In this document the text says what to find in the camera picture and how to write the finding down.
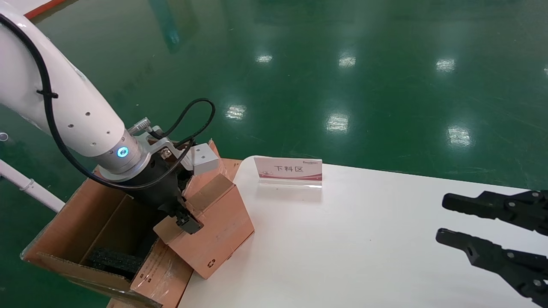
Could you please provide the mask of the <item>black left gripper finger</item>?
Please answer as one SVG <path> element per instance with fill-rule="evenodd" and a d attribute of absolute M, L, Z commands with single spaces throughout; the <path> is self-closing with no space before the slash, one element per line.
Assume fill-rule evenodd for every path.
<path fill-rule="evenodd" d="M 188 234 L 199 232 L 204 224 L 201 223 L 188 209 L 174 210 L 174 218 L 177 226 Z"/>

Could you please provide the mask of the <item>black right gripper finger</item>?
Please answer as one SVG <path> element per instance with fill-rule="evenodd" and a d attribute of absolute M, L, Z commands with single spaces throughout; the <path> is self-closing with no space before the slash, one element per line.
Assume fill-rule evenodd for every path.
<path fill-rule="evenodd" d="M 544 236 L 548 235 L 546 190 L 525 191 L 515 195 L 484 191 L 475 198 L 447 193 L 442 200 L 442 207 L 479 218 L 499 219 Z"/>
<path fill-rule="evenodd" d="M 472 266 L 499 275 L 522 297 L 542 308 L 548 306 L 547 257 L 503 249 L 489 240 L 444 228 L 438 229 L 436 240 L 462 250 Z"/>

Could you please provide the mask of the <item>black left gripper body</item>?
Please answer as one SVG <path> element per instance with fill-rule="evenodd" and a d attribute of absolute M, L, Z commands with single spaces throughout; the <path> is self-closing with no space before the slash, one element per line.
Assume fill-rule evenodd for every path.
<path fill-rule="evenodd" d="M 156 180 L 171 166 L 172 162 L 164 160 L 159 153 L 155 153 L 151 156 L 147 166 L 135 177 L 124 181 L 123 185 L 129 187 L 145 185 Z M 142 190 L 126 190 L 126 193 L 141 204 L 166 212 L 171 217 L 176 215 L 184 217 L 190 212 L 184 205 L 182 191 L 186 189 L 193 175 L 194 173 L 186 170 L 184 166 L 178 166 L 152 187 Z"/>

